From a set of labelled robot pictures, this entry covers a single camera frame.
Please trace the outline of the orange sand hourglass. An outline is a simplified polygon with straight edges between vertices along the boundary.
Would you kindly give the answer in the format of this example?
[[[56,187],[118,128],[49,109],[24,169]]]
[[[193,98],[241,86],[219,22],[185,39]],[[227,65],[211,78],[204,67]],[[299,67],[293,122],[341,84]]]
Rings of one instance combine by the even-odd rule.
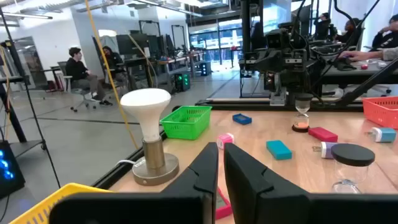
[[[298,114],[294,118],[292,130],[298,133],[307,133],[309,130],[309,116],[307,112],[310,109],[313,95],[309,93],[295,94],[295,109]]]

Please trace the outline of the red pocket calculator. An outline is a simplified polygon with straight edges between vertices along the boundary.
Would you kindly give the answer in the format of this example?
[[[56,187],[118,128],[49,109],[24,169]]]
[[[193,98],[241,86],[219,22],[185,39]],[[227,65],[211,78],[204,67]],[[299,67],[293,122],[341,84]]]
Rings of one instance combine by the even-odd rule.
[[[221,190],[217,188],[216,194],[216,220],[230,216],[233,213],[231,204],[228,199],[222,194]]]

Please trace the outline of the purple wall charger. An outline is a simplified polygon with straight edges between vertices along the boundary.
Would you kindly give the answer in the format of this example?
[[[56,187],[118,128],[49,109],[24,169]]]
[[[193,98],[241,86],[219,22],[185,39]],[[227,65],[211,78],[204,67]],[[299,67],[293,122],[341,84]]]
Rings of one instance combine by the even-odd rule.
[[[337,145],[337,142],[321,142],[319,146],[313,146],[312,149],[314,152],[320,152],[323,159],[333,159],[331,148],[334,145]]]

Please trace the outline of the red rectangular box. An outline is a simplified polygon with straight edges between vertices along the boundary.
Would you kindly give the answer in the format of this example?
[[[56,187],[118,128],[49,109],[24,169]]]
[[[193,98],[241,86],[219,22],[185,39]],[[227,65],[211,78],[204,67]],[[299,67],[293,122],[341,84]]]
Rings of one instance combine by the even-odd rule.
[[[334,134],[333,132],[321,128],[321,127],[315,127],[315,128],[310,128],[308,130],[308,134],[315,137],[316,139],[323,141],[323,142],[337,142],[338,141],[338,135]]]

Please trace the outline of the teal rectangular box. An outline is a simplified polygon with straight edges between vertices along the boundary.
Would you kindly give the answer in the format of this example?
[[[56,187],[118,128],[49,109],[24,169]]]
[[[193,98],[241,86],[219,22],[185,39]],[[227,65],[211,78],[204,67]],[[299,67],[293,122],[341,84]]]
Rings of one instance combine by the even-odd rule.
[[[280,140],[267,141],[266,148],[276,160],[292,158],[292,151]]]

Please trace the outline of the pink wall charger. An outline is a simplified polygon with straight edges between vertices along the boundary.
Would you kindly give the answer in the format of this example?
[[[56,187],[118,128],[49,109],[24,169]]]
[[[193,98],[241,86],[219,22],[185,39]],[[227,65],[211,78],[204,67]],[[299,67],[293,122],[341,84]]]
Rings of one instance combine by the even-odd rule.
[[[234,136],[231,133],[224,133],[218,136],[216,144],[219,149],[224,149],[226,143],[234,143]]]

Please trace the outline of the dark blue rectangular box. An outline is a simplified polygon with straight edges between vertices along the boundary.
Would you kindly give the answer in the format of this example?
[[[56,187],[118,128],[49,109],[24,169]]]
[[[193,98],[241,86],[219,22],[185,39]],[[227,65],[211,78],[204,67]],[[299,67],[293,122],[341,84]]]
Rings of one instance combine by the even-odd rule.
[[[252,118],[250,118],[250,117],[248,117],[248,116],[246,116],[244,114],[239,113],[239,114],[234,114],[233,115],[233,121],[237,122],[239,124],[242,124],[242,125],[246,125],[246,124],[252,123]]]

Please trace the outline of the blue sand hourglass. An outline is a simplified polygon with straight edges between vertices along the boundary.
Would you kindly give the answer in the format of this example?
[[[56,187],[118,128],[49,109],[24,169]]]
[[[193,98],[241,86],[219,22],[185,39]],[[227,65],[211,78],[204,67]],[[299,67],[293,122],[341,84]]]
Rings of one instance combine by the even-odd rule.
[[[360,194],[358,185],[368,176],[369,166],[375,161],[372,150],[357,145],[341,143],[331,147],[335,161],[335,182],[331,189],[336,193]]]

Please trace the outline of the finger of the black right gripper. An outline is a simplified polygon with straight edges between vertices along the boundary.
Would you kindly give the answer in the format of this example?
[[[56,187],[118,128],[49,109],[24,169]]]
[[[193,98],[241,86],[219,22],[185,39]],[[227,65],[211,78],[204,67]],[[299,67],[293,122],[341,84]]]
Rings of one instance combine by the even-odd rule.
[[[268,56],[269,56],[269,52],[268,51],[260,51],[258,52],[258,58],[255,62],[255,69],[258,72],[264,72],[267,69],[268,66]]]
[[[282,70],[282,54],[281,51],[272,51],[270,53],[271,62],[270,62],[270,71],[272,72],[280,72]]]

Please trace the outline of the person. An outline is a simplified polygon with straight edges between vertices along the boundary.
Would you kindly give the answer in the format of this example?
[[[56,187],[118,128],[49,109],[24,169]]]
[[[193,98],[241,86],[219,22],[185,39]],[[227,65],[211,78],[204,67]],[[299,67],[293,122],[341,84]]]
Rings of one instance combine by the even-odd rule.
[[[126,86],[127,77],[121,56],[117,52],[113,52],[112,49],[106,45],[102,49],[111,70],[112,79]]]
[[[374,37],[371,51],[398,47],[398,14],[392,16],[387,27]]]
[[[98,77],[87,69],[81,61],[81,49],[71,47],[69,49],[70,58],[66,62],[65,71],[67,76],[71,76],[71,85],[73,88],[89,89],[92,99],[99,101],[104,106],[112,106],[113,104],[105,99],[105,92],[102,84],[98,81]]]
[[[313,24],[315,25],[314,39],[325,40],[331,24],[330,14],[328,12],[324,12]]]
[[[335,40],[342,43],[348,43],[349,38],[354,35],[350,45],[357,45],[362,32],[362,27],[357,27],[360,22],[361,20],[356,17],[353,18],[353,22],[348,20],[345,24],[345,33],[343,35],[335,35]]]

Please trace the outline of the white bulb lamp brass base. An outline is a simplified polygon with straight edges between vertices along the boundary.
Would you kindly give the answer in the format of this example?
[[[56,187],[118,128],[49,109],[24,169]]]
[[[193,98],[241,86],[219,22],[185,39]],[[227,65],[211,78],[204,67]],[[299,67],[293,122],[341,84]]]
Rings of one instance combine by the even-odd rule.
[[[164,152],[159,131],[161,113],[170,99],[170,93],[160,88],[134,90],[121,98],[123,110],[133,115],[141,126],[144,156],[132,165],[134,180],[140,185],[160,185],[179,172],[178,158]]]

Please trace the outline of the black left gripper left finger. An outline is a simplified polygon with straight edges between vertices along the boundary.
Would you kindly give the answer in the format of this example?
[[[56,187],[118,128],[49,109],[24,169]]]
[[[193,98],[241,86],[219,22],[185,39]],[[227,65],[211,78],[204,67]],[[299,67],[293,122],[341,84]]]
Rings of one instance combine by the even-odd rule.
[[[210,142],[161,192],[73,194],[56,203],[49,224],[214,224],[217,184]]]

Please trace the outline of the blue wall charger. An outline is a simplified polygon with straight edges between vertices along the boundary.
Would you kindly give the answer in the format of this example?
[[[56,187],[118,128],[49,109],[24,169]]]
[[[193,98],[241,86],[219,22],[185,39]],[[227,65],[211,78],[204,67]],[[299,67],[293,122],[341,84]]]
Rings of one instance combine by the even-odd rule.
[[[396,131],[392,128],[371,128],[367,135],[371,136],[374,142],[392,143],[396,140]]]

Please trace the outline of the black device blue lights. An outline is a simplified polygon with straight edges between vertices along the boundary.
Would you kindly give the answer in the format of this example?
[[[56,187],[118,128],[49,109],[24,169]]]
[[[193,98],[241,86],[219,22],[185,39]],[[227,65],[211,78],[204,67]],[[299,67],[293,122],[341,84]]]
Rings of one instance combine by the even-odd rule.
[[[0,141],[0,199],[23,188],[24,176],[7,141]]]

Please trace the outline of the orange plastic basket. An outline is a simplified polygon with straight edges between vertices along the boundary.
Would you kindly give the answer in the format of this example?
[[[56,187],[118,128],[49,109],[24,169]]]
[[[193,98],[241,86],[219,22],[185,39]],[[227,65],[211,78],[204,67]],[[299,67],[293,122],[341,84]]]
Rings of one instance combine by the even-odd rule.
[[[385,128],[398,129],[398,96],[364,98],[363,111],[367,120]]]

